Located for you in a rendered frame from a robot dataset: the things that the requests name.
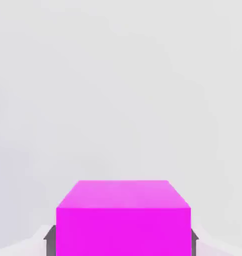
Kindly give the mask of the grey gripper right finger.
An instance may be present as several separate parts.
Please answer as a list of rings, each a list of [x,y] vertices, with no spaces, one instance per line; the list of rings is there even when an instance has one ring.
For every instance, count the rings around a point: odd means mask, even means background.
[[[242,249],[210,236],[201,226],[192,227],[192,256],[242,256]]]

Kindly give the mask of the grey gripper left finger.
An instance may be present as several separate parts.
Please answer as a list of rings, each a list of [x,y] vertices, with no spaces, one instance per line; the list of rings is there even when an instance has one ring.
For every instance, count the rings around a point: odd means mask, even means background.
[[[30,238],[0,249],[0,256],[56,256],[55,225],[42,225]]]

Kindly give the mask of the small magenta cube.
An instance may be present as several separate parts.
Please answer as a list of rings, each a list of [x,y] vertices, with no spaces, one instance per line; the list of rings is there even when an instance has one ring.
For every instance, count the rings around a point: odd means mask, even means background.
[[[56,208],[56,256],[191,256],[191,208],[166,180],[81,180]]]

